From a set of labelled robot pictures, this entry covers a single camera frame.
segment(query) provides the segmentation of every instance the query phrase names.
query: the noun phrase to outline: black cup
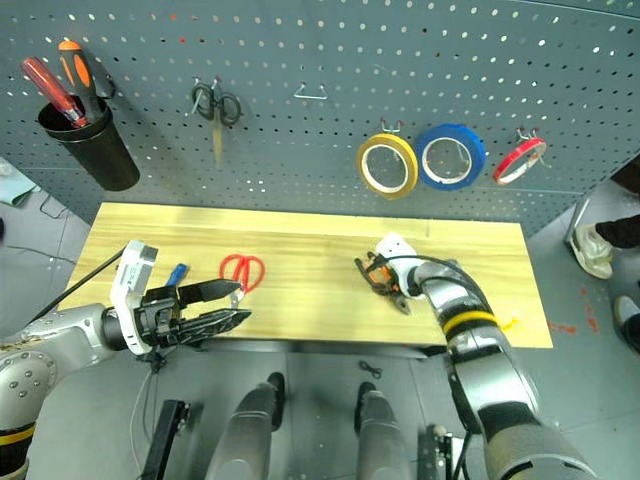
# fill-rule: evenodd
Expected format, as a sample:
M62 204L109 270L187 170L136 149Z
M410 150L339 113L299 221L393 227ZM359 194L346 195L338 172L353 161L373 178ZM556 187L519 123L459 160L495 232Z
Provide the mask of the black cup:
M102 188L116 192L126 190L138 182L140 172L118 135L111 109L102 99L100 105L104 110L102 117L82 128L73 128L50 103L40 111L38 122Z

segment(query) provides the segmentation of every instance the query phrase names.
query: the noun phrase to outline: robotic arm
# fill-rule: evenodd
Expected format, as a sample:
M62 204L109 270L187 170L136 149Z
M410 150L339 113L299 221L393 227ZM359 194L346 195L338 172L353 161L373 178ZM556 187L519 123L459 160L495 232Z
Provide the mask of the robotic arm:
M489 479L596 479L564 436L538 418L533 383L473 279L454 261L416 258L397 234L376 250L374 267L390 267L405 297L431 302L447 340L453 400L467 430L484 437Z
M132 241L124 250L111 290L113 308L101 304L52 312L0 340L0 479L23 479L27 449L46 395L66 375L129 348L141 355L154 347L197 344L232 330L247 318L223 279L145 292L157 250ZM231 308L181 318L195 302L231 296Z

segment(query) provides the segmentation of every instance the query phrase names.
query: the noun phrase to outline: blue handle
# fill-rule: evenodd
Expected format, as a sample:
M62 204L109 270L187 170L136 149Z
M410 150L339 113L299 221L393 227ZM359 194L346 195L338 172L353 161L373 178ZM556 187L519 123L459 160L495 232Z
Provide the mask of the blue handle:
M187 268L189 267L187 267L184 263L179 263L178 265L176 265L176 268L174 268L173 272L171 272L171 276L169 277L169 280L167 280L165 286L168 287L170 285L178 285L186 275Z

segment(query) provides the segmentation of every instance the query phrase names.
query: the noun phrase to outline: orange screwdriver handle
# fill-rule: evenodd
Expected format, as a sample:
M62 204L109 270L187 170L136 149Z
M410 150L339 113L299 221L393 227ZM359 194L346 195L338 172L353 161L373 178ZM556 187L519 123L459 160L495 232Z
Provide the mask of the orange screwdriver handle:
M58 51L69 83L82 101L87 121L95 122L103 115L103 111L98 102L96 86L82 48L76 42L64 41L58 45Z

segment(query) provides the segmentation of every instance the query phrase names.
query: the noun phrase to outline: screwdriver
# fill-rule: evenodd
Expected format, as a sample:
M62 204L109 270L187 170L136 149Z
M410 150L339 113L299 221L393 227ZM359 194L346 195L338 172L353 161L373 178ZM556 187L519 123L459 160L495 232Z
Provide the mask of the screwdriver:
M39 58L25 58L20 64L20 68L49 99L51 105L67 117L67 120L75 128L84 127L87 124L87 119L76 105L73 97L60 85L58 79L53 76Z
M91 70L87 59L82 53L82 48L76 42L66 40L58 45L60 61L67 74L69 83L73 86L76 95L80 97L84 106L84 113L89 123L98 120L103 112L96 95L96 86L93 82Z

